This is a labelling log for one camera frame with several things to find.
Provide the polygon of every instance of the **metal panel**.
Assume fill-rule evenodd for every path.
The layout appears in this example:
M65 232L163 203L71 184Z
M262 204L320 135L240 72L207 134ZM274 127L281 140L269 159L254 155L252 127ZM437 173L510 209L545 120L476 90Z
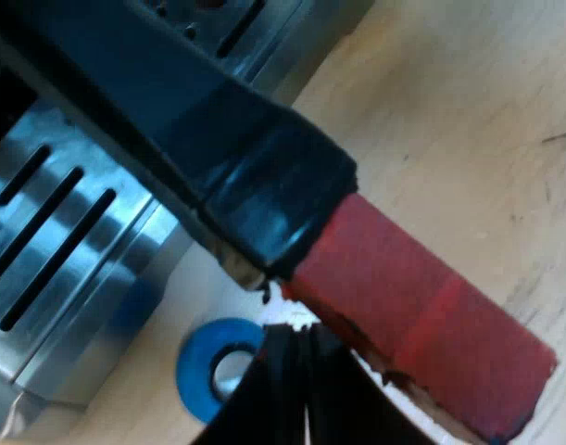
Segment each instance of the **metal panel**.
M152 199L104 150L66 122L59 110L43 103L34 105L0 143L0 192L42 144L51 147L50 156L17 195L0 206L0 259L71 170L82 168L83 177L57 207L52 206L50 218L37 224L38 230L18 248L16 258L12 255L12 261L3 261L7 267L0 273L0 324L105 191L113 189L116 197L91 231L83 234L83 241L71 253L69 249L66 261L57 264L42 291L36 289L33 303L17 322L8 332L0 327L0 374L8 379L15 378Z
M192 238L155 202L123 242L123 254L108 260L67 311L18 385L48 400L88 403L161 300Z

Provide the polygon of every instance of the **blue ring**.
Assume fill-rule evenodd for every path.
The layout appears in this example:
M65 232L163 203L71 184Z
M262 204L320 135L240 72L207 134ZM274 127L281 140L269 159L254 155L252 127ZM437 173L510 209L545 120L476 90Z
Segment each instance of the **blue ring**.
M264 331L240 318L225 318L201 326L183 345L176 365L176 384L186 409L208 424L219 412L222 402L213 393L213 359L223 350L243 345L259 350Z

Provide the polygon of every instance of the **metal vent slot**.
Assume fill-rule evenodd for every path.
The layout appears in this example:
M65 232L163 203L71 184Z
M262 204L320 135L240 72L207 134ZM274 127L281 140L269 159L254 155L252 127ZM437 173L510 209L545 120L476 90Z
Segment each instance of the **metal vent slot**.
M249 8L245 16L241 19L233 31L221 42L217 50L218 58L226 58L233 51L239 40L249 29L251 24L256 20L258 14L264 9L266 0L255 0L254 4Z
M33 156L31 156L17 174L8 182L0 193L0 206L6 206L13 199L19 190L31 179L38 171L46 159L50 157L52 149L50 146L40 146Z
M70 191L81 180L84 173L82 168L77 167L67 175L48 199L38 209L33 218L25 225L23 230L9 244L0 256L0 277L20 252L27 246L33 236L44 225L46 220L52 216L60 203L69 195Z
M68 259L73 250L79 246L91 229L93 229L95 224L101 219L104 212L115 198L116 192L112 189L108 189L87 211L72 232L70 232L64 243L62 243L52 258L50 258L50 260L45 264L43 269L35 276L35 278L33 278L19 299L3 317L3 320L1 320L0 323L0 329L2 331L8 332L13 328L23 313L29 309L40 292L42 292L48 282L52 279L58 269L60 269L62 264L64 264L64 262Z
M0 73L0 140L35 102L37 94L8 69Z

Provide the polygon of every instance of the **wooden table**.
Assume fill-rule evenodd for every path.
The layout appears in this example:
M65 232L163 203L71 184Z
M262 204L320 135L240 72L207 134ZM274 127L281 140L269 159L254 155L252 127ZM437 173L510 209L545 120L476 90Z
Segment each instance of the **wooden table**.
M369 200L556 349L560 366L518 441L566 443L566 0L385 0L296 108L358 160ZM203 261L196 273L184 258L57 445L185 444L200 430L178 400L175 356L205 316L190 315L195 295L208 292L204 309L218 313L237 292Z

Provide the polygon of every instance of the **black plastic object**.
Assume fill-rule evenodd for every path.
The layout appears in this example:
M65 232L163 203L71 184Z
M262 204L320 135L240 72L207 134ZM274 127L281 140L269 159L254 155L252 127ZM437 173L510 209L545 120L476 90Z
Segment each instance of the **black plastic object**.
M0 73L0 140L15 125L25 111L35 102L37 94L4 69Z
M185 204L271 275L292 275L357 188L355 162L328 137L134 2L0 2L0 37L181 220Z
M270 326L256 359L194 445L304 445L305 374L293 328Z
M385 397L332 331L314 325L309 340L312 445L432 443Z
M430 445L325 326L268 326L240 386L194 445Z

